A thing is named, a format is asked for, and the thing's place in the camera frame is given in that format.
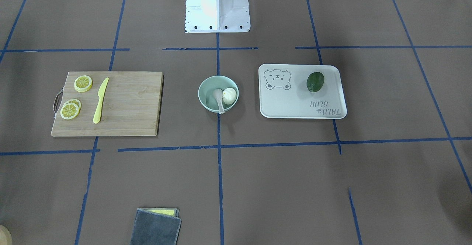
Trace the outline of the white plastic tray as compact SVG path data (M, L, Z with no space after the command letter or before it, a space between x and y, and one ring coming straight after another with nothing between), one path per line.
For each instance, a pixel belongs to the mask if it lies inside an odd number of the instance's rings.
M324 76L318 92L306 85L314 72ZM340 73L334 66L266 63L258 68L258 84L264 117L337 120L347 115Z

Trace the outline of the green ceramic bowl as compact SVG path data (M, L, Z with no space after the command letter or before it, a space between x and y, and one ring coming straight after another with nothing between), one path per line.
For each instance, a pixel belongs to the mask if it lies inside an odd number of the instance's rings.
M239 88L234 82L234 80L231 80L229 77L226 77L226 76L221 76L221 75L211 76L202 82L202 84L199 86L199 89L198 89L198 97L199 97L200 103L208 111L219 113L217 102L215 101L212 95L212 92L215 89L221 89L223 91L224 89L228 87L234 88L237 92L237 98L233 104L231 105L223 104L225 112L229 111L229 109L231 109L234 106L234 104L236 104L239 98Z

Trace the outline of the white pedestal column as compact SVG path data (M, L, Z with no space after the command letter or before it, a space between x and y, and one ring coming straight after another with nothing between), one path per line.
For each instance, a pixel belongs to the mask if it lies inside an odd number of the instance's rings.
M249 0L186 0L186 33L239 33L251 29Z

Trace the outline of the green avocado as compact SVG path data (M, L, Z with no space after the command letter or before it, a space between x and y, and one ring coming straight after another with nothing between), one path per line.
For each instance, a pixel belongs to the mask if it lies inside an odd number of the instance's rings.
M323 87L324 82L325 76L322 72L312 72L306 80L306 87L312 93L318 92Z

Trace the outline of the yellow plastic knife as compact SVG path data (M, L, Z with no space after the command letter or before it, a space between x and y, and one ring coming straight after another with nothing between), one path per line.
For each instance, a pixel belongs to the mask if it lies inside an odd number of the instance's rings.
M106 92L106 89L107 89L108 81L109 81L109 77L106 77L103 80L102 84L100 85L100 88L99 88L98 93L97 93L97 95L99 97L99 100L98 100L98 103L97 103L97 106L96 106L96 111L93 115L93 123L94 124L98 124L101 121L104 96L105 96L105 92Z

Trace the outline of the white plastic spoon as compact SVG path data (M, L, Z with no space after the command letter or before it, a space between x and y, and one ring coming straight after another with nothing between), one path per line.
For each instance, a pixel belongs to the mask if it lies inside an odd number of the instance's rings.
M223 100L222 100L223 91L221 89L215 89L212 92L212 95L213 95L215 101L217 102L219 114L224 114L225 109L223 107Z

